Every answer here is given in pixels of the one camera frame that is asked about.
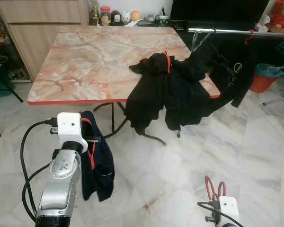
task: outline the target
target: white tile floor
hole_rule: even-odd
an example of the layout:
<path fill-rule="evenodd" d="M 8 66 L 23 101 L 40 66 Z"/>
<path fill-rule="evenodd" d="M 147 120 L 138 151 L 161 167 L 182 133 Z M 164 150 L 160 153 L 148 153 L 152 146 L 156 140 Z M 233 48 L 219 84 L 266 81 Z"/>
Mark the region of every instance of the white tile floor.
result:
<path fill-rule="evenodd" d="M 30 86 L 19 84 L 16 91 L 25 99 Z M 210 213 L 196 205 L 207 200 L 204 176 L 209 175 L 216 186 L 226 182 L 244 226 L 284 227 L 284 101 L 261 105 L 280 96 L 284 78 L 263 94 L 249 91 L 238 109 L 226 105 L 199 125 L 183 127 L 180 139 L 167 129 L 162 111 L 147 132 L 164 139 L 166 147 L 136 135 L 127 123 L 107 140 L 116 170 L 112 197 L 100 203 L 93 194 L 84 201 L 79 183 L 71 226 L 213 227 L 204 221 Z M 93 107 L 29 106 L 12 95 L 0 98 L 0 227 L 34 226 L 21 203 L 19 148 L 25 130 L 59 112 Z M 103 134 L 109 133 L 110 107 L 95 117 Z M 122 119 L 119 111 L 116 122 Z M 33 130 L 25 149 L 29 173 L 50 161 L 57 142 L 47 126 Z M 36 203 L 46 178 L 44 171 L 33 180 Z"/>

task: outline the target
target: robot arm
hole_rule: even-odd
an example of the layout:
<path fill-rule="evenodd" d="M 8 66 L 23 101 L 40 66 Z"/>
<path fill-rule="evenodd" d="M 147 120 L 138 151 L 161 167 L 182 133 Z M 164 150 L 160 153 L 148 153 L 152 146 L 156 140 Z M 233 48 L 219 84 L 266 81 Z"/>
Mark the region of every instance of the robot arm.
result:
<path fill-rule="evenodd" d="M 61 150 L 50 163 L 35 227 L 69 226 L 80 177 L 80 156 L 88 148 L 82 138 L 79 113 L 60 113 L 57 121 Z"/>

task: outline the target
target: marble table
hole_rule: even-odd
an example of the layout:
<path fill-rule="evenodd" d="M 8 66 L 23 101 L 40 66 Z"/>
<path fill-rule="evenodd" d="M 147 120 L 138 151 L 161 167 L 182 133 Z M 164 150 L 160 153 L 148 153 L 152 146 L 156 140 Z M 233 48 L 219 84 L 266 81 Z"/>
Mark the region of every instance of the marble table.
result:
<path fill-rule="evenodd" d="M 128 66 L 167 51 L 190 55 L 169 27 L 62 26 L 28 94 L 31 105 L 126 102 L 141 75 Z M 211 79 L 200 81 L 211 95 Z"/>

